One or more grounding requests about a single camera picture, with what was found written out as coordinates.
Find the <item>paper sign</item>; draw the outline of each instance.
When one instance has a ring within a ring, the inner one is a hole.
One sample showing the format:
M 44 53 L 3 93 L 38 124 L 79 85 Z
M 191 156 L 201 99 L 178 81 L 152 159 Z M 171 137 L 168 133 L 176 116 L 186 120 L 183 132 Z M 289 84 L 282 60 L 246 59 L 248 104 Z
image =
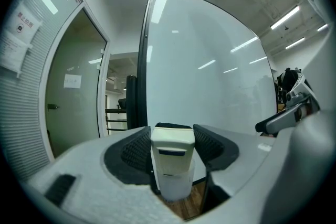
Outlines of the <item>paper sign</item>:
M 26 44 L 30 44 L 41 22 L 21 2 L 8 18 L 5 29 Z
M 27 45 L 10 32 L 4 30 L 0 38 L 0 63 L 3 67 L 21 73 L 21 66 L 28 48 Z
M 65 74 L 64 88 L 80 89 L 81 80 L 82 80 L 82 76 L 80 76 L 80 75 Z

